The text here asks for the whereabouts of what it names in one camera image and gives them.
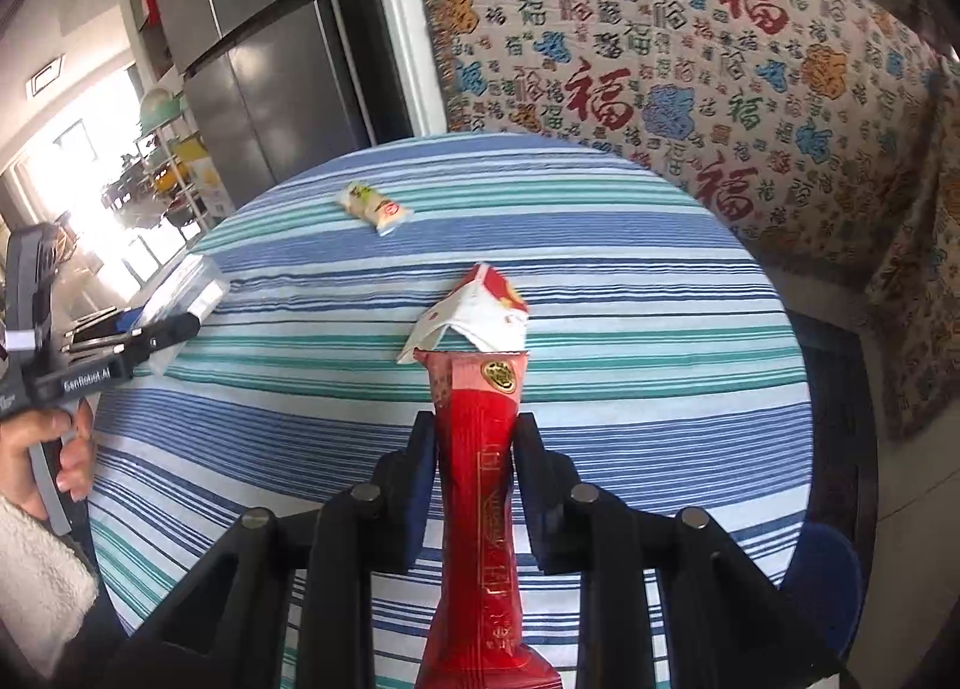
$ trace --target plastic container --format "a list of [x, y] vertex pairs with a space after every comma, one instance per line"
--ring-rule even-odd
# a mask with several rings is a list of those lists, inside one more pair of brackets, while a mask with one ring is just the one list
[[[229, 280], [224, 278], [213, 259], [188, 253], [143, 306], [133, 328], [139, 329], [178, 312], [192, 312], [203, 324], [229, 290]], [[155, 375], [165, 373], [184, 345], [186, 343], [182, 342], [150, 356], [150, 372]]]

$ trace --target red package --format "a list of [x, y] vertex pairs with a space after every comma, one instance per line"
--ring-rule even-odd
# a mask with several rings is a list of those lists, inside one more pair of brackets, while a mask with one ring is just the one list
[[443, 488], [443, 583], [416, 689], [560, 689], [520, 642], [510, 441], [527, 355], [415, 356], [430, 375]]

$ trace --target person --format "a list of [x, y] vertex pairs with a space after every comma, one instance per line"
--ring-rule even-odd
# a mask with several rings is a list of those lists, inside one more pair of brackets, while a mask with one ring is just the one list
[[56, 476], [75, 502], [90, 493], [96, 448], [93, 411], [80, 402], [64, 411], [27, 411], [0, 422], [0, 661], [19, 676], [29, 669], [51, 678], [66, 644], [97, 598], [98, 580], [83, 554], [47, 529], [29, 448], [64, 443]]

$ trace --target gold emblem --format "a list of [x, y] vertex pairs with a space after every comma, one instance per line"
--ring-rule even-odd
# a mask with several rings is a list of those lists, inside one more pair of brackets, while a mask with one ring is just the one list
[[484, 380], [498, 392], [512, 394], [517, 390], [517, 378], [509, 362], [486, 362], [480, 371]]

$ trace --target blue stool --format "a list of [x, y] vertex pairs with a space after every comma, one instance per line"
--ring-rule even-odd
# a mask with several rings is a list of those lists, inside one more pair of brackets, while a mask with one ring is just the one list
[[863, 574], [843, 534], [826, 524], [803, 524], [781, 593], [834, 654], [846, 652], [863, 604]]

